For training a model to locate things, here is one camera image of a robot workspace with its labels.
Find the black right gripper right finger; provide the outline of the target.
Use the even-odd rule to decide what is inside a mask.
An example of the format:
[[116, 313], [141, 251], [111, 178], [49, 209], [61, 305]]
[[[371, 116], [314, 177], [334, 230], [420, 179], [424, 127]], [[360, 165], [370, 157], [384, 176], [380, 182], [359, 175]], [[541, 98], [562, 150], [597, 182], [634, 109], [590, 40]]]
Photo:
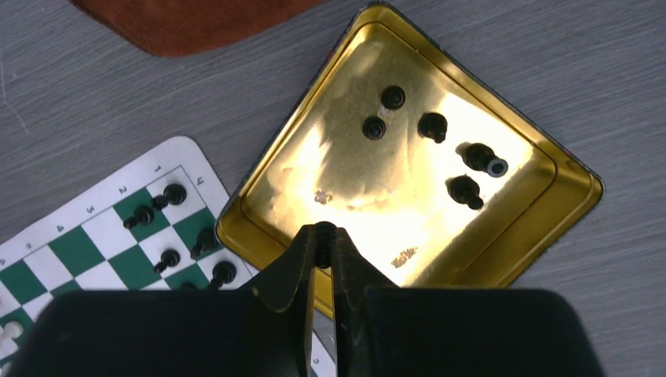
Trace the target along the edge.
[[338, 365], [349, 376], [601, 376], [573, 307], [543, 289], [399, 287], [331, 237]]

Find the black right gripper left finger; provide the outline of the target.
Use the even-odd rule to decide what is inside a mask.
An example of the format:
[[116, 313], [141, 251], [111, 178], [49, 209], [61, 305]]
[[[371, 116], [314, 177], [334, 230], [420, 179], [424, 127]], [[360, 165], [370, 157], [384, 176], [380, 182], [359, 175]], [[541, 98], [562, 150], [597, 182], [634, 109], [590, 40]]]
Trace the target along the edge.
[[307, 376], [312, 225], [234, 290], [74, 291], [55, 298], [13, 376]]

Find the black chess knight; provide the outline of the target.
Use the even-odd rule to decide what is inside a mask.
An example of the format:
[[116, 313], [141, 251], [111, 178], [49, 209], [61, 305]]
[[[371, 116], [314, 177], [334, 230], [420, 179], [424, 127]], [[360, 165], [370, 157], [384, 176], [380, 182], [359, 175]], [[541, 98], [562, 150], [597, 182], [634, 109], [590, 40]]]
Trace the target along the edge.
[[215, 252], [219, 249], [220, 243], [215, 235], [215, 231], [212, 228], [206, 228], [198, 233], [196, 242], [190, 250], [190, 258], [196, 260], [202, 254]]

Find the green white chess mat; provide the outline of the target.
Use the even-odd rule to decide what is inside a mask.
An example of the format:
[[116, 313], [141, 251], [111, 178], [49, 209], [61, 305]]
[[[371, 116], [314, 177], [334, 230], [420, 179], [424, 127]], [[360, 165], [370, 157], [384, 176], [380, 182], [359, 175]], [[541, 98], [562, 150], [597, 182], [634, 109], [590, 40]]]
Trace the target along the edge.
[[[178, 183], [187, 199], [178, 206], [154, 210], [151, 200]], [[257, 269], [225, 249], [190, 258], [198, 233], [214, 228], [228, 193], [193, 139], [172, 137], [105, 178], [52, 214], [1, 246], [1, 329], [11, 320], [24, 326], [16, 340], [1, 344], [1, 373], [10, 365], [28, 332], [57, 297], [74, 291], [147, 291], [204, 289], [214, 266], [236, 266], [233, 282], [219, 290], [241, 287]], [[125, 229], [123, 221], [139, 206], [151, 207], [149, 225]], [[167, 249], [181, 260], [163, 273], [152, 268]], [[311, 372], [333, 376], [335, 362], [321, 342], [312, 340]]]

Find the gold metal tin tray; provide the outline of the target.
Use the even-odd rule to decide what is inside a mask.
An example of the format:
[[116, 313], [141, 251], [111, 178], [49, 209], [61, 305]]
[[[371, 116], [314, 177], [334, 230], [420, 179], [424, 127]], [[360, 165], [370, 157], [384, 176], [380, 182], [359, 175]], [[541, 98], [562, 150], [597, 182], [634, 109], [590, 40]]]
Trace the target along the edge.
[[[382, 106], [388, 86], [406, 94]], [[362, 126], [377, 116], [384, 136]], [[304, 225], [344, 228], [403, 287], [506, 287], [602, 198], [602, 179], [392, 5], [366, 5], [222, 210], [262, 269]]]

